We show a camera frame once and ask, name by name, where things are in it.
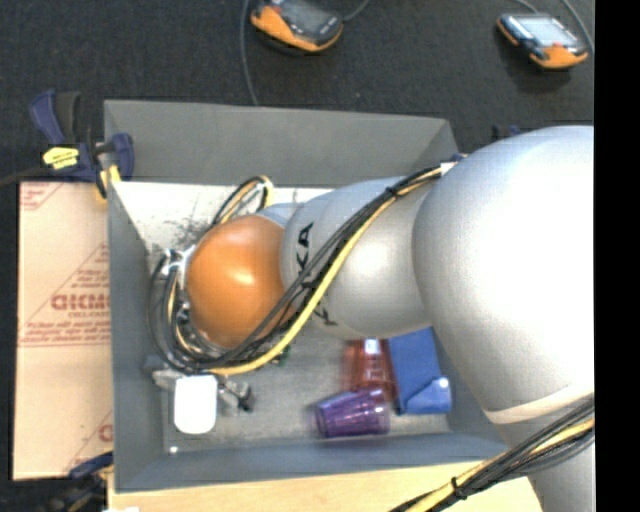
wire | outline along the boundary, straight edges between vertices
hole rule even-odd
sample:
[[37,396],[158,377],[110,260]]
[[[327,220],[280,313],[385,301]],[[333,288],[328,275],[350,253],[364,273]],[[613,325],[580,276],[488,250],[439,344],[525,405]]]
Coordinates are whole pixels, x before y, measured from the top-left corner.
[[[179,253],[169,253],[168,256],[158,263],[151,279],[151,287],[148,299],[148,322],[152,322],[153,310],[158,308],[153,301],[154,284],[158,281],[160,269],[168,268],[167,278],[164,285],[163,298],[160,307],[160,323],[163,326],[162,340],[158,339],[156,330],[150,324],[150,333],[163,356],[163,359],[170,365],[185,370],[190,373],[211,372],[219,375],[233,375],[245,373],[263,366],[269,361],[278,357],[295,339],[306,321],[313,314],[314,309],[322,299],[330,283],[335,278],[340,267],[346,260],[355,243],[366,231],[366,229],[379,217],[382,212],[395,201],[410,193],[416,188],[441,176],[439,167],[427,169],[415,173],[407,178],[399,180],[394,186],[388,187],[382,194],[360,208],[354,213],[339,229],[337,229],[322,247],[311,258],[311,261],[301,271],[297,279],[292,283],[269,314],[263,319],[254,331],[237,347],[222,353],[204,353],[203,350],[190,350],[191,343],[182,336],[178,325],[177,315],[182,309],[183,303],[179,299],[180,289],[178,285],[178,268],[176,256]],[[235,205],[239,204],[242,197],[250,193],[252,188],[258,184],[265,185],[268,181],[264,176],[258,176],[247,180],[243,185],[225,201],[218,215],[215,217],[213,225],[228,220],[233,213],[237,213]],[[261,206],[269,204],[269,186],[264,186],[264,195]],[[317,271],[317,275],[309,282],[312,272]],[[293,301],[301,293],[307,293],[303,299],[303,304],[287,325],[282,324],[287,310],[292,307]],[[276,327],[272,327],[264,334],[267,327],[275,322]],[[200,344],[209,345],[208,341]]]
[[573,5],[571,5],[569,0],[560,0],[560,1],[564,4],[564,6],[569,10],[571,15],[573,16],[573,19],[576,21],[576,23],[580,27],[582,35],[584,36],[584,38],[587,41],[587,44],[589,45],[589,49],[591,50],[591,53],[595,55],[596,54],[595,44],[593,43],[593,39],[591,39],[591,34],[589,34],[589,31],[587,30],[586,25],[582,21],[582,18],[577,13],[577,11],[573,8]]
[[559,464],[593,443],[595,416],[584,418],[594,413],[595,399],[591,396],[511,450],[480,463],[434,491],[406,501],[391,512],[437,512],[499,482]]
[[364,11],[365,7],[369,5],[371,0],[364,0],[354,11],[342,17],[342,21],[345,23],[349,23],[356,16],[358,16],[362,11]]
[[258,97],[256,96],[255,90],[253,88],[253,80],[251,79],[251,71],[249,70],[249,63],[247,62],[247,44],[245,37],[245,27],[247,24],[247,14],[249,13],[249,1],[245,0],[242,6],[242,15],[240,17],[240,58],[242,60],[242,70],[244,72],[245,82],[247,84],[247,89],[249,89],[249,95],[251,96],[251,101],[253,104],[258,107],[260,103],[258,102]]
[[536,9],[533,5],[531,5],[529,2],[527,2],[526,0],[512,0],[513,2],[522,5],[523,7],[526,7],[527,9],[529,9],[531,12],[538,12],[538,9]]

device screen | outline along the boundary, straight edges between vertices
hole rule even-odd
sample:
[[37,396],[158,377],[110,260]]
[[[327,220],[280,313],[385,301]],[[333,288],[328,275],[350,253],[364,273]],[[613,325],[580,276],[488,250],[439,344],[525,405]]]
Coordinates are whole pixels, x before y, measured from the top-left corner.
[[514,17],[518,25],[538,40],[541,46],[553,46],[560,43],[562,46],[573,46],[576,40],[553,18],[541,18],[538,16]]
[[299,5],[295,2],[286,4],[286,14],[291,22],[311,33],[321,32],[329,20],[325,12],[303,2]]

plastic cup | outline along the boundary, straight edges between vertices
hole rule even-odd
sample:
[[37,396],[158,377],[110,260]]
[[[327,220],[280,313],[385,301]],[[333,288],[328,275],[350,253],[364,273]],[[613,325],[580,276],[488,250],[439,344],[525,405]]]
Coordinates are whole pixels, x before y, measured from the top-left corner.
[[354,345],[350,389],[381,387],[387,401],[393,401],[397,393],[387,340],[366,338]]
[[389,432],[389,404],[380,387],[345,391],[316,406],[316,424],[324,437]]

yellow cable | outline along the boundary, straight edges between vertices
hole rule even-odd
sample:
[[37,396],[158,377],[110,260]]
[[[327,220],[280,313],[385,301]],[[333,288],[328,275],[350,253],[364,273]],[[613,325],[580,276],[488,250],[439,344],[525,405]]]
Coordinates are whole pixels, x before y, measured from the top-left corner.
[[[428,173],[425,176],[429,176],[432,173],[433,175],[435,175],[436,171],[431,171],[431,173]],[[278,354],[280,354],[293,341],[293,339],[297,336],[298,332],[300,332],[300,330],[302,329],[306,321],[309,319],[309,317],[313,313],[313,310],[320,303],[320,300],[324,296],[327,288],[333,282],[333,279],[335,278],[336,274],[344,264],[353,246],[362,237],[362,235],[367,230],[367,228],[373,223],[375,219],[377,219],[380,216],[380,214],[384,210],[386,210],[392,203],[394,203],[398,197],[408,194],[409,192],[411,192],[412,190],[415,190],[416,188],[420,187],[424,183],[425,182],[414,183],[405,187],[403,190],[398,191],[397,196],[391,196],[389,199],[387,199],[386,202],[382,203],[380,207],[371,215],[371,217],[369,217],[362,224],[362,226],[358,228],[358,230],[347,241],[347,243],[344,245],[342,250],[339,252],[333,264],[329,267],[329,270],[327,271],[326,276],[320,282],[318,287],[314,290],[313,294],[311,295],[311,299],[307,303],[306,307],[301,311],[298,318],[296,318],[296,320],[291,325],[287,333],[282,337],[282,339],[278,343],[276,343],[269,351],[265,352],[260,357],[257,357],[256,359],[248,363],[245,363],[239,366],[233,366],[233,367],[214,368],[214,369],[211,369],[210,371],[218,375],[237,375],[239,373],[246,373],[251,370],[255,370],[256,368],[259,368],[260,366],[263,366],[264,364],[271,361]]]
[[266,176],[256,176],[255,178],[253,178],[252,180],[250,180],[249,182],[245,183],[242,187],[240,187],[239,190],[236,190],[234,192],[234,196],[235,198],[232,200],[232,202],[227,206],[227,213],[225,213],[221,218],[220,218],[220,224],[227,222],[235,213],[235,208],[238,206],[238,204],[242,201],[242,199],[254,188],[256,188],[256,186],[262,184],[264,187],[263,190],[263,194],[264,194],[264,207],[266,208],[267,206],[269,206],[272,202],[272,190],[273,190],[273,184],[271,183],[271,180],[266,177]]
[[[544,443],[536,446],[533,450],[529,452],[530,455],[535,455],[536,453],[551,448],[557,444],[562,443],[564,440],[581,433],[587,433],[589,430],[594,428],[595,426],[595,418],[590,418],[578,425],[574,425],[572,427],[567,427],[561,432],[558,432],[555,436],[551,437]],[[491,463],[495,462],[500,457],[504,456],[508,452],[503,452],[491,459],[483,461],[482,463],[474,466],[473,468],[461,473],[456,477],[455,481],[458,486],[463,485],[467,482],[471,477],[477,475],[482,470],[484,470]],[[435,506],[440,505],[445,499],[450,497],[455,493],[455,488],[453,487],[453,483],[447,482],[442,487],[439,487],[435,491],[429,493],[428,496],[425,496],[423,499],[415,503],[413,506],[408,508],[405,512],[428,512],[432,510]]]

white object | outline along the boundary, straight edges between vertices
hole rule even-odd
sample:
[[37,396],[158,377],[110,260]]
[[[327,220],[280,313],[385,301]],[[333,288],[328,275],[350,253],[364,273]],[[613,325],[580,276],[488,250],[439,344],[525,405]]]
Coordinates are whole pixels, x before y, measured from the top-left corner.
[[176,380],[173,422],[185,434],[204,434],[216,424],[218,381],[213,375],[190,375]]

